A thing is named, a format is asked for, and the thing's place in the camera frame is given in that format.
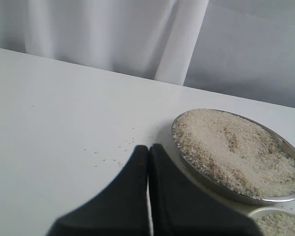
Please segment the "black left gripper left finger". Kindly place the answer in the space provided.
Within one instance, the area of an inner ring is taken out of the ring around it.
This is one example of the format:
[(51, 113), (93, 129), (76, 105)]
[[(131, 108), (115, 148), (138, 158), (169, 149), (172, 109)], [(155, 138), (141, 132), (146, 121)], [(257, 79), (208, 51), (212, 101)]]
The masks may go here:
[(49, 236), (148, 236), (148, 148), (138, 145), (115, 179), (77, 209), (58, 218)]

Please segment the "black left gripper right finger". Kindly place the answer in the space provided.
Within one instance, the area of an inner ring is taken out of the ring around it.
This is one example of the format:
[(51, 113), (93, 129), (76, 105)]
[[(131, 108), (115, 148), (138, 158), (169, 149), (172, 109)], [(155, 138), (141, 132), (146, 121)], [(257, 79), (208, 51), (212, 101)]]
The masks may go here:
[(161, 144), (149, 150), (149, 198), (156, 236), (260, 236), (254, 221), (211, 197)]

